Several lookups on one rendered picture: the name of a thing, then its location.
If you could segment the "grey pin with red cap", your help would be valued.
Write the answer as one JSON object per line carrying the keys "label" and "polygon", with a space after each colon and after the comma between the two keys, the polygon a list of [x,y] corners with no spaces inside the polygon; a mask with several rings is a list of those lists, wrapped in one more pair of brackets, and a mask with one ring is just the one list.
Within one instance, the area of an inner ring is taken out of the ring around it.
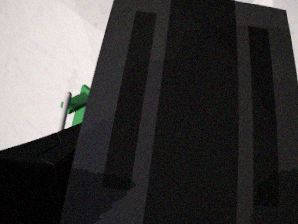
{"label": "grey pin with red cap", "polygon": [[68,117],[68,109],[69,107],[71,107],[71,100],[72,100],[72,93],[71,92],[65,93],[63,109],[61,109],[59,129],[57,129],[57,132],[63,131],[63,129],[65,129],[65,123],[67,123],[67,117]]}

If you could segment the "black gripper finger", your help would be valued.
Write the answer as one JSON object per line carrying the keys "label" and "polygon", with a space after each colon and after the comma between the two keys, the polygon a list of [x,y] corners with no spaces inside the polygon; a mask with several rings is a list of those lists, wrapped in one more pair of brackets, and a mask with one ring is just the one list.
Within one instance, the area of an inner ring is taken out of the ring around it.
{"label": "black gripper finger", "polygon": [[60,224],[80,127],[0,151],[0,224]]}

